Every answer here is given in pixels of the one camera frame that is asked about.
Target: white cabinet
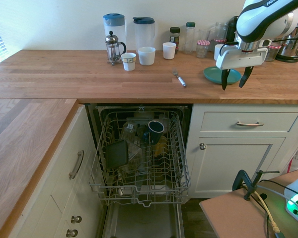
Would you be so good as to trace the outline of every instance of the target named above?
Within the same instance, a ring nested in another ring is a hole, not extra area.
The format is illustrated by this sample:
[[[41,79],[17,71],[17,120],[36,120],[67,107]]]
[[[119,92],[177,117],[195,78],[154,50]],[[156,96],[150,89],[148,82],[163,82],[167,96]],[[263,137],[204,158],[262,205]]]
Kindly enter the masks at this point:
[[[77,238],[95,238],[104,217],[88,185],[95,154],[86,110],[79,107],[9,238],[66,238],[68,230],[77,230]],[[73,223],[72,216],[82,221]]]
[[[297,148],[298,106],[195,104],[186,151],[189,197],[230,192],[242,169],[251,179],[259,170],[282,171]]]

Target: fork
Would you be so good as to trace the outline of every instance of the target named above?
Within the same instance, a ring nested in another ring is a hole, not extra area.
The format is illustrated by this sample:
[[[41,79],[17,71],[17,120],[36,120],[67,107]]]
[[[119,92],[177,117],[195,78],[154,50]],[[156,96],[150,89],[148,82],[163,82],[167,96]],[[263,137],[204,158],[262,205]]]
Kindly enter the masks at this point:
[[[172,68],[172,74],[174,76],[177,76],[178,77],[178,79],[179,79],[179,81],[180,81],[180,83],[182,84],[183,87],[186,87],[187,86],[186,83],[184,82],[184,80],[180,76],[178,76],[178,71],[177,71],[176,67],[173,67]]]

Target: small table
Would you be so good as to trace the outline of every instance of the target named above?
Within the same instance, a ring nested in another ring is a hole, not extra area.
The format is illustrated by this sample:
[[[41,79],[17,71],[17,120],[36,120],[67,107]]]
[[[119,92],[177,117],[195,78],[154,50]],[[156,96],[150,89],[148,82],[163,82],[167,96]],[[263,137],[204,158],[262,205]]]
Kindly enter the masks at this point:
[[[298,170],[276,178],[284,186],[298,179]],[[271,183],[261,182],[261,186],[284,194],[284,188]],[[286,238],[298,238],[298,221],[286,210],[286,200],[265,189],[257,189],[259,194],[267,194],[265,202]],[[266,238],[266,212],[251,198],[244,200],[245,189],[239,189],[222,196],[200,202],[200,206],[219,238]],[[270,238],[276,238],[269,224]]]

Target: plastic pitcher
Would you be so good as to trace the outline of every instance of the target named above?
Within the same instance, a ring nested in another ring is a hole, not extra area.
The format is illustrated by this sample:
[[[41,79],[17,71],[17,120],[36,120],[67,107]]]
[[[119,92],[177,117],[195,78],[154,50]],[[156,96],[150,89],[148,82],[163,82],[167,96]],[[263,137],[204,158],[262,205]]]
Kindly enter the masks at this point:
[[[105,37],[112,31],[121,42],[126,43],[125,16],[118,13],[110,13],[103,16]]]
[[[151,17],[133,17],[136,34],[136,51],[141,47],[153,47],[155,38],[154,19]]]

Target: white cup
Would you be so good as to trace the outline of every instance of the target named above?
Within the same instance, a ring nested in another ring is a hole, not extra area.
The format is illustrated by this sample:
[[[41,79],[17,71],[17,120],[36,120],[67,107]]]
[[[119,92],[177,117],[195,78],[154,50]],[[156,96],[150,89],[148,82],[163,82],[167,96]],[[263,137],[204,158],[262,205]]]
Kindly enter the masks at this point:
[[[142,65],[152,65],[154,63],[155,48],[141,47],[138,49],[139,62]]]
[[[121,55],[121,60],[124,63],[125,71],[133,71],[136,66],[136,54],[124,53]]]
[[[214,48],[214,60],[215,61],[218,60],[218,57],[219,57],[219,54],[220,54],[220,49],[222,48],[223,45],[224,44],[218,44],[218,45],[215,46],[215,48]]]
[[[173,42],[163,43],[163,57],[167,60],[174,58],[176,44]]]

